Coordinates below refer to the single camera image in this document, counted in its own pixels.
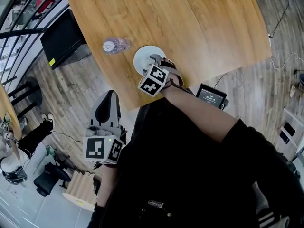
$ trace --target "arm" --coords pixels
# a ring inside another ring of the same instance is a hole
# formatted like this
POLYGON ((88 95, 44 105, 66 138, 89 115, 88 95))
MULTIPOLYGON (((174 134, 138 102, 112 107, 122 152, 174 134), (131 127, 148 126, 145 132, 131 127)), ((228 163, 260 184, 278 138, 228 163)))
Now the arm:
MULTIPOLYGON (((169 77, 178 82, 175 75, 169 74, 169 77)), ((229 114, 172 85, 164 89, 162 94, 184 112, 203 133, 217 142, 222 142, 237 122, 237 119, 229 114)))
POLYGON ((97 205, 104 207, 109 199, 112 190, 115 187, 118 169, 103 165, 101 167, 101 171, 103 177, 97 195, 97 205))
MULTIPOLYGON (((12 129, 9 129, 9 133, 14 134, 12 129)), ((15 155, 17 156, 17 159, 20 160, 18 147, 16 146, 15 142, 12 139, 9 139, 9 143, 10 143, 13 153, 15 153, 15 155)))
POLYGON ((95 205, 94 212, 91 217, 91 221, 87 228, 98 228, 102 222, 102 215, 104 212, 104 207, 115 187, 117 179, 117 168, 107 167, 103 165, 102 170, 102 180, 100 188, 97 195, 97 203, 95 205))

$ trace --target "white sneaker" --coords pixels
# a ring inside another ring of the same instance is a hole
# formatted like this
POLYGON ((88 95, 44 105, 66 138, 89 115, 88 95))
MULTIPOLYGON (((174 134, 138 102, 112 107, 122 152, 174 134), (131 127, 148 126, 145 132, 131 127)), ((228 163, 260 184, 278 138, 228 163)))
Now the white sneaker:
POLYGON ((54 119, 54 116, 53 116, 53 114, 52 113, 49 113, 48 115, 47 115, 47 119, 50 121, 50 122, 52 122, 52 124, 53 124, 53 129, 55 128, 55 119, 54 119))
POLYGON ((47 121, 48 120, 47 115, 45 115, 44 113, 41 115, 41 117, 42 117, 43 121, 47 121))

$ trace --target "plastic bottle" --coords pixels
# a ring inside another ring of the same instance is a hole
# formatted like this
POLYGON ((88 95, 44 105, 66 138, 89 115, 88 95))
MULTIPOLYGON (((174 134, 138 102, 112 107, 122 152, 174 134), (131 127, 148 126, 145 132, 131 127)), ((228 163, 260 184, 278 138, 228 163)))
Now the plastic bottle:
POLYGON ((116 54, 131 47, 130 42, 125 38, 109 37, 104 41, 103 50, 106 54, 116 54))

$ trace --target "stool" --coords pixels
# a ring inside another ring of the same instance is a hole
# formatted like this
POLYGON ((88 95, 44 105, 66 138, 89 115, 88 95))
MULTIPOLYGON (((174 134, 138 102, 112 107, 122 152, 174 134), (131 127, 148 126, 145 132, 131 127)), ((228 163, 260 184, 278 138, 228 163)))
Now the stool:
POLYGON ((21 111, 18 115, 17 118, 20 119, 21 117, 24 116, 24 114, 26 114, 27 112, 29 112, 31 109, 33 109, 35 106, 41 106, 42 104, 42 93, 41 93, 41 89, 40 86, 37 82, 36 79, 34 79, 33 77, 28 77, 26 79, 26 82, 24 85, 21 85, 20 87, 18 87, 17 89, 13 90, 12 92, 10 92, 8 94, 9 97, 14 97, 14 99, 11 101, 11 104, 14 106, 15 104, 19 103, 20 101, 22 101, 23 99, 25 99, 26 97, 28 97, 29 101, 31 102, 31 104, 26 107, 23 111, 21 111), (15 94, 20 92, 23 89, 27 89, 28 90, 23 93, 22 95, 15 97, 15 94))

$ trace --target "black device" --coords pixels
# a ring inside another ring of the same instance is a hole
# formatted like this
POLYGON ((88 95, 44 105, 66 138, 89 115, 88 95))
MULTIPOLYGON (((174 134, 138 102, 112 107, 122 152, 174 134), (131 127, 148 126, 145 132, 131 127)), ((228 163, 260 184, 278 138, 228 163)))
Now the black device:
POLYGON ((91 54, 70 9, 46 30, 40 41, 52 69, 79 61, 91 54))
POLYGON ((197 98, 212 104, 219 109, 223 108, 222 105, 226 99, 226 96, 227 94, 224 92, 204 84, 200 84, 199 90, 196 94, 197 98))

